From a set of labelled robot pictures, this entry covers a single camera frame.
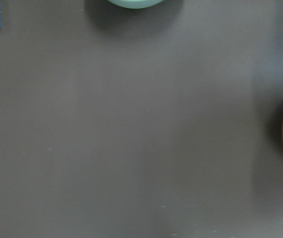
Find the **green bowl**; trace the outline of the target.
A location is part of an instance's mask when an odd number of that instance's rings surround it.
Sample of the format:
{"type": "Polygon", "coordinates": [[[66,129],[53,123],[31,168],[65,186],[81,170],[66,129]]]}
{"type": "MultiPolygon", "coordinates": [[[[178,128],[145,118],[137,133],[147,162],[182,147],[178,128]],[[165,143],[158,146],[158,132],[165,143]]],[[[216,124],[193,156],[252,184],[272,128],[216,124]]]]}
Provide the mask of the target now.
{"type": "Polygon", "coordinates": [[[109,2],[128,9],[143,9],[157,5],[163,0],[109,0],[109,2]]]}

